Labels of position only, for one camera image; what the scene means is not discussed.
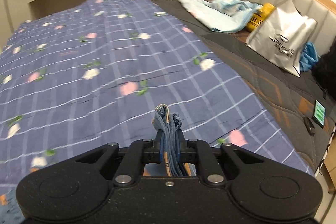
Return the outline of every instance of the black backpack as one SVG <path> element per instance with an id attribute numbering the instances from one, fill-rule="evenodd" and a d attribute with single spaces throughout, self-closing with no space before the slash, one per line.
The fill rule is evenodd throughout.
<path id="1" fill-rule="evenodd" d="M 322 55 L 320 60 L 313 66 L 311 73 L 316 82 L 336 100 L 336 37 L 329 52 Z"/>

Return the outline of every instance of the black logo on bag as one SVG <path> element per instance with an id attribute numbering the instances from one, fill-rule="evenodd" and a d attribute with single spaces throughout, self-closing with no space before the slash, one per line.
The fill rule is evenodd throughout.
<path id="1" fill-rule="evenodd" d="M 286 48 L 283 46 L 283 43 L 288 43 L 289 40 L 282 36 L 281 34 L 275 34 L 274 39 L 270 37 L 270 39 L 275 42 L 275 47 L 279 50 L 279 52 L 287 55 L 288 57 L 292 57 L 295 50 L 292 50 L 290 48 Z"/>

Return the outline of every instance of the yellow bottle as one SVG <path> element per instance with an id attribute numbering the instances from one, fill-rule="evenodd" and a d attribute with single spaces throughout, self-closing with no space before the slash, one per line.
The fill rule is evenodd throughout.
<path id="1" fill-rule="evenodd" d="M 246 29 L 252 32 L 256 27 L 258 27 L 263 21 L 269 16 L 269 14 L 275 9 L 271 3 L 265 3 L 263 7 L 259 9 L 258 12 L 253 14 L 251 20 L 246 25 Z"/>

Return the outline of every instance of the blue plaid blanket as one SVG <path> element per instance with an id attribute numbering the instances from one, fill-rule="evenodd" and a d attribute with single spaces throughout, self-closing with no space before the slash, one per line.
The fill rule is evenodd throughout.
<path id="1" fill-rule="evenodd" d="M 0 74 L 0 195 L 44 166 L 154 136 L 161 103 L 187 139 L 237 141 L 312 173 L 242 78 L 150 0 L 88 0 L 24 22 Z"/>

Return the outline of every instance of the green phone screen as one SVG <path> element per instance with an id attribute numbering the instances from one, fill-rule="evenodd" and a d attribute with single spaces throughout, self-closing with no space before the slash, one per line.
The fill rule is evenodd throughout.
<path id="1" fill-rule="evenodd" d="M 321 125 L 324 125 L 324 119 L 326 116 L 326 109 L 323 105 L 320 104 L 319 101 L 315 101 L 315 109 L 314 109 L 314 118 L 320 122 Z"/>

